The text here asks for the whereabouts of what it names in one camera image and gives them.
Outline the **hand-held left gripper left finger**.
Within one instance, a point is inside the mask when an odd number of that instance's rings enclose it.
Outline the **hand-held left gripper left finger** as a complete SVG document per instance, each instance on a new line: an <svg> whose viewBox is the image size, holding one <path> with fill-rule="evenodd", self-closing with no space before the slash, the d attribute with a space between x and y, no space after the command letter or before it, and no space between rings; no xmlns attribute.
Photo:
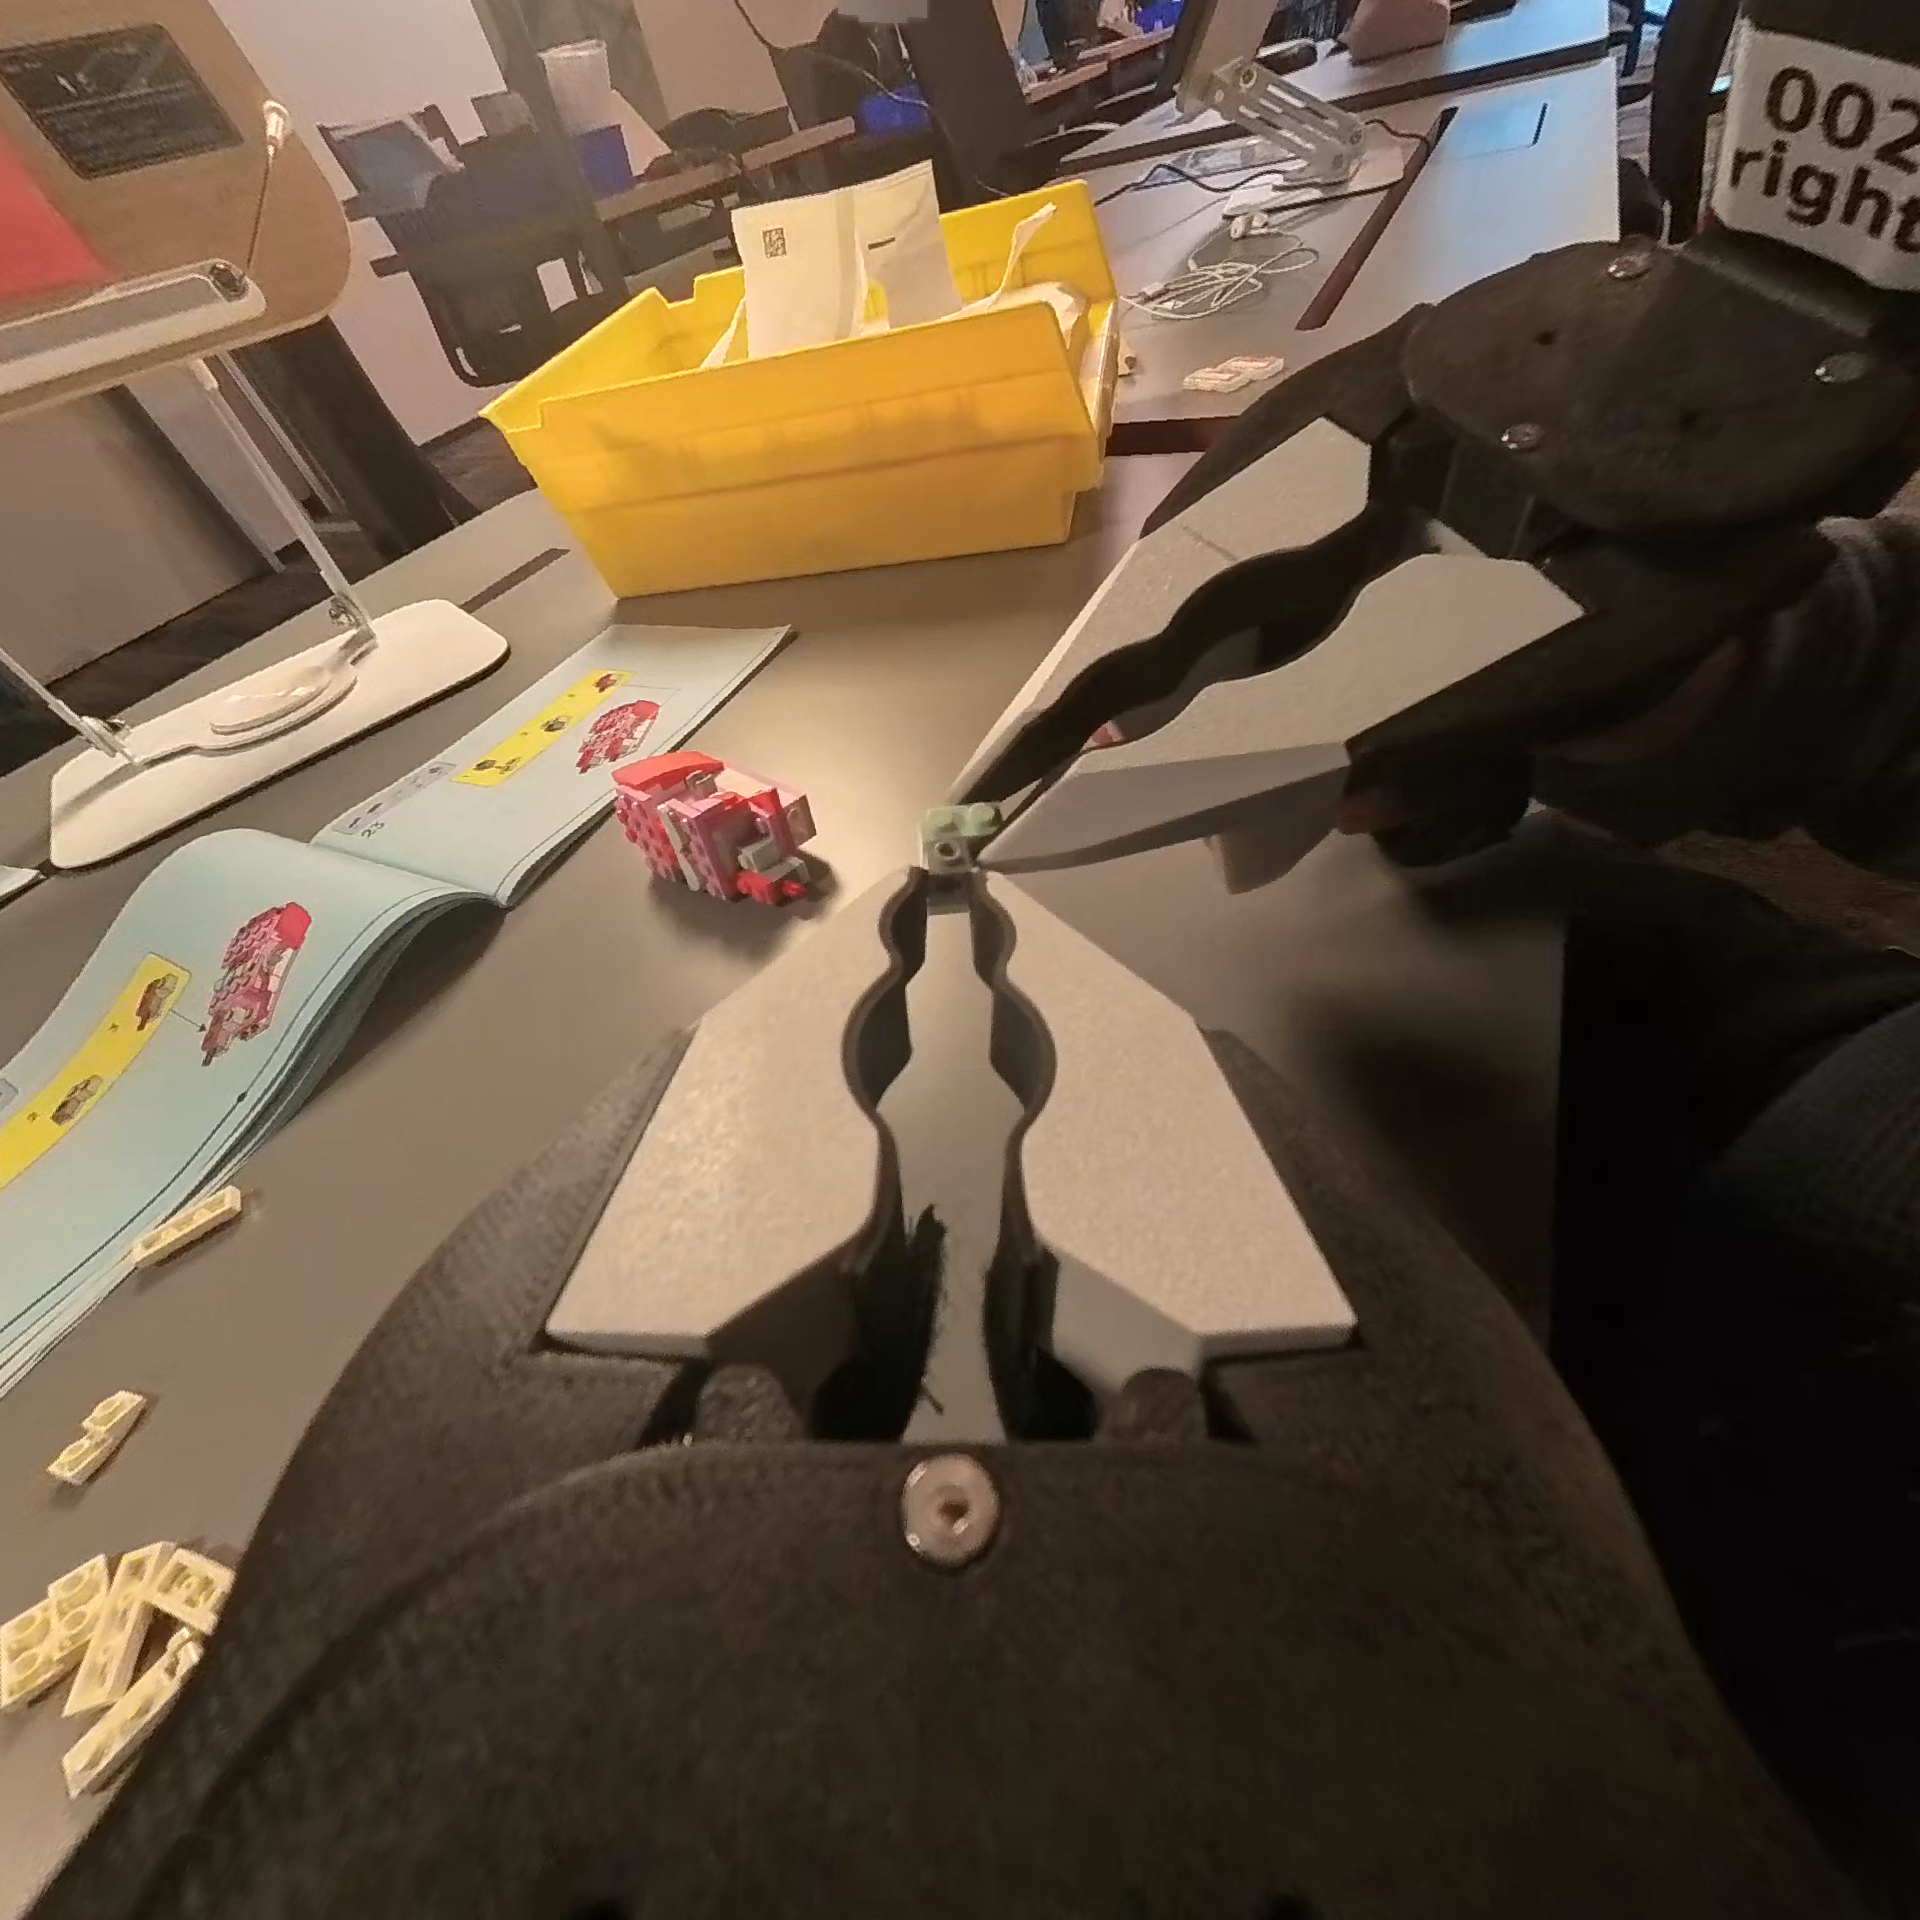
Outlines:
<svg viewBox="0 0 1920 1920"><path fill-rule="evenodd" d="M698 1022L547 1319L576 1354L855 1358L904 1223L880 1101L909 1068L929 876L894 874Z"/></svg>

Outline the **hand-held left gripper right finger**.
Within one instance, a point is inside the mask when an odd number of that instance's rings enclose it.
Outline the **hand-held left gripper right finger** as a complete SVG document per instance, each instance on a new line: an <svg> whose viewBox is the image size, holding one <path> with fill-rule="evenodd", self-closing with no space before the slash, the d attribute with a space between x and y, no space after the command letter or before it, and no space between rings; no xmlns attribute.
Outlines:
<svg viewBox="0 0 1920 1920"><path fill-rule="evenodd" d="M970 916L1021 1105L1015 1346L1067 1373L1343 1349L1357 1309L1202 1029L1008 878L979 876Z"/></svg>

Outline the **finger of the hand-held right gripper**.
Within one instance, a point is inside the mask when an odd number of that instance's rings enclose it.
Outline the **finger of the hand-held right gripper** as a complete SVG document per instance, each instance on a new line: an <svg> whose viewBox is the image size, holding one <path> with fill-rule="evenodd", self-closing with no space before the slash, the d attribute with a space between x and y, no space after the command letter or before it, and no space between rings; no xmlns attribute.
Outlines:
<svg viewBox="0 0 1920 1920"><path fill-rule="evenodd" d="M981 739L952 803L1022 814L1079 759L1145 746L1215 689L1417 618L1421 514L1371 500L1375 453L1331 420L1141 532Z"/></svg>
<svg viewBox="0 0 1920 1920"><path fill-rule="evenodd" d="M1581 618L1514 561L1424 555L1360 587L1331 636L1256 674L1250 637L1154 699L1131 699L979 854L1006 878L1209 844L1231 893L1254 893L1333 835L1359 741L1520 657Z"/></svg>

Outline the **person's right forearm grey sleeve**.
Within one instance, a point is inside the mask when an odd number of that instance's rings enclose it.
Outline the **person's right forearm grey sleeve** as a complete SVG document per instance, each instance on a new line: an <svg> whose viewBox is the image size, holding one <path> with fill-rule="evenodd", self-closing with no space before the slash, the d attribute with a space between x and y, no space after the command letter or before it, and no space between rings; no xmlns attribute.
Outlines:
<svg viewBox="0 0 1920 1920"><path fill-rule="evenodd" d="M1887 509L1827 525L1831 564L1783 619L1800 825L1866 871L1919 878L1919 532Z"/></svg>

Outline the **person's right hand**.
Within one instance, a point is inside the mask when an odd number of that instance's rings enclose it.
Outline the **person's right hand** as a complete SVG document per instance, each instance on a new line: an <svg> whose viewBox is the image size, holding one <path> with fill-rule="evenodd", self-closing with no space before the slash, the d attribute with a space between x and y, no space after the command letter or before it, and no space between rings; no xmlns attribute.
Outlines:
<svg viewBox="0 0 1920 1920"><path fill-rule="evenodd" d="M1523 762L1443 774L1424 789L1357 774L1335 829L1371 837L1405 866L1495 845L1535 806L1633 849L1695 831L1750 844L1800 831L1818 844L1800 823L1803 786L1792 767L1790 670L1778 630L1819 579L1761 628L1723 641L1655 703L1597 733L1539 741Z"/></svg>

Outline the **crumpled white paper bag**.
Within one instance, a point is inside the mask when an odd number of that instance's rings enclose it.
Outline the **crumpled white paper bag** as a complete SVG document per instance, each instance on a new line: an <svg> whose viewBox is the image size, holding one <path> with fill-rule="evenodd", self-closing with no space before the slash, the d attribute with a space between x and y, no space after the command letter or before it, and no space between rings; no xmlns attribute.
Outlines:
<svg viewBox="0 0 1920 1920"><path fill-rule="evenodd" d="M1083 387L1113 379L1119 294L1081 183L950 212L945 241L963 318L1047 308L1075 377Z"/></svg>

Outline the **pink toy brick model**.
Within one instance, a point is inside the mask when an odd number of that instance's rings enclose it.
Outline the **pink toy brick model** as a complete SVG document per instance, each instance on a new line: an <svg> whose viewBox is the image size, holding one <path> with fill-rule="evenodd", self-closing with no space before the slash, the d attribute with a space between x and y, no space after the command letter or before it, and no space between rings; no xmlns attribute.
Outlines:
<svg viewBox="0 0 1920 1920"><path fill-rule="evenodd" d="M811 803L702 751L673 751L614 771L616 823L661 879L717 901L807 901L816 869Z"/></svg>

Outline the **yellow plastic bin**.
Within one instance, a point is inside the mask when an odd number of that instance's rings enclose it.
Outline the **yellow plastic bin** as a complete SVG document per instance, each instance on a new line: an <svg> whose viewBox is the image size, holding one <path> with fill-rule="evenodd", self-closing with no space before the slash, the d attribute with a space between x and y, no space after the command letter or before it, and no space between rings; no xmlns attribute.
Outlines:
<svg viewBox="0 0 1920 1920"><path fill-rule="evenodd" d="M645 290L483 415L617 597L1061 545L1109 457L1121 359L1055 318L867 326L750 359L741 271Z"/></svg>

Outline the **silver monitor stand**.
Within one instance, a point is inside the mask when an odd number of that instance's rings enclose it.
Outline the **silver monitor stand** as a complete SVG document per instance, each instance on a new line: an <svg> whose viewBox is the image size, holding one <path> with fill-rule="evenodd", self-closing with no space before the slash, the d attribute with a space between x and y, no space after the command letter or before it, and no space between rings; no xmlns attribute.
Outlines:
<svg viewBox="0 0 1920 1920"><path fill-rule="evenodd" d="M1271 38L1278 3L1187 3L1169 43L1167 81L1181 121L1208 111L1256 139L1297 186L1347 186L1368 129L1297 83L1317 65L1312 38Z"/></svg>

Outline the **light blue instruction booklet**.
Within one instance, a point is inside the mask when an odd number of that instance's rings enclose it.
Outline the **light blue instruction booklet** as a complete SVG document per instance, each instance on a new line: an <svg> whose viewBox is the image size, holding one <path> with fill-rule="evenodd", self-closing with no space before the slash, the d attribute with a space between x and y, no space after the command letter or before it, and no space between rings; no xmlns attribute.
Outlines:
<svg viewBox="0 0 1920 1920"><path fill-rule="evenodd" d="M510 910L790 634L621 622L310 841L168 854L5 1061L5 1387L304 1105L423 927Z"/></svg>

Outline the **black office chair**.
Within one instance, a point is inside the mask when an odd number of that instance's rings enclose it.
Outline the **black office chair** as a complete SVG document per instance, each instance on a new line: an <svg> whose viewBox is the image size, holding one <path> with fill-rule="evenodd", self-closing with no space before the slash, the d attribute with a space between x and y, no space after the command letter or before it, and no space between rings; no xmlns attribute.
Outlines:
<svg viewBox="0 0 1920 1920"><path fill-rule="evenodd" d="M931 161L946 207L1055 174L992 5L933 3L902 27L831 12L811 41L824 98L887 153Z"/></svg>

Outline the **long cream toy plate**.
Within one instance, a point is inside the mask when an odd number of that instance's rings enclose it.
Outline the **long cream toy plate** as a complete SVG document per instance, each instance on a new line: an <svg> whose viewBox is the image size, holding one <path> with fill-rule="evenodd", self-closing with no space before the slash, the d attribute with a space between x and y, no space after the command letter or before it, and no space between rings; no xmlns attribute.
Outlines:
<svg viewBox="0 0 1920 1920"><path fill-rule="evenodd" d="M211 1235L239 1223L245 1209L248 1198L239 1185L211 1191L133 1238L127 1250L127 1269L137 1274L168 1263Z"/></svg>

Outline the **person's leg in dark trousers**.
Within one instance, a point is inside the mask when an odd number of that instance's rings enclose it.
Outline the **person's leg in dark trousers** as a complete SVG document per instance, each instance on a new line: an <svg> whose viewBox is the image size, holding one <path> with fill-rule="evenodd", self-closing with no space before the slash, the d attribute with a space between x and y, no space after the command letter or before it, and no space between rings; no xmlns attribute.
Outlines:
<svg viewBox="0 0 1920 1920"><path fill-rule="evenodd" d="M1919 965L1568 845L1553 1355L1714 1684L1917 1915Z"/></svg>

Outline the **clear stand with white base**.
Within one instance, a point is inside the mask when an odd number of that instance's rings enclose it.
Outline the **clear stand with white base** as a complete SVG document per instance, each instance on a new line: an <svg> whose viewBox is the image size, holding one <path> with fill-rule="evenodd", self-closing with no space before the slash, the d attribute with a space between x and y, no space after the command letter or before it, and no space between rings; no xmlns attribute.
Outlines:
<svg viewBox="0 0 1920 1920"><path fill-rule="evenodd" d="M272 476L219 389L213 366L241 377L234 353L181 363L257 477L321 554L290 491ZM371 615L325 563L331 630L281 662L141 724L102 722L58 699L5 653L5 677L81 742L56 767L47 866L79 874L149 845L337 747L485 677L507 642L449 602Z"/></svg>

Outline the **heap of cream toy bricks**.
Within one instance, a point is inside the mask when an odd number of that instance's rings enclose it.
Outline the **heap of cream toy bricks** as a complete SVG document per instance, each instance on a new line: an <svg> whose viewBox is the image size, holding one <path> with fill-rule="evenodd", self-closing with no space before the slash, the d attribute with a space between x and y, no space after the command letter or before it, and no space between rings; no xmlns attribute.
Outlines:
<svg viewBox="0 0 1920 1920"><path fill-rule="evenodd" d="M72 1801L115 1786L170 1718L234 1593L234 1571L155 1541L96 1554L3 1626L3 1713L65 1693L81 1733L59 1770Z"/></svg>

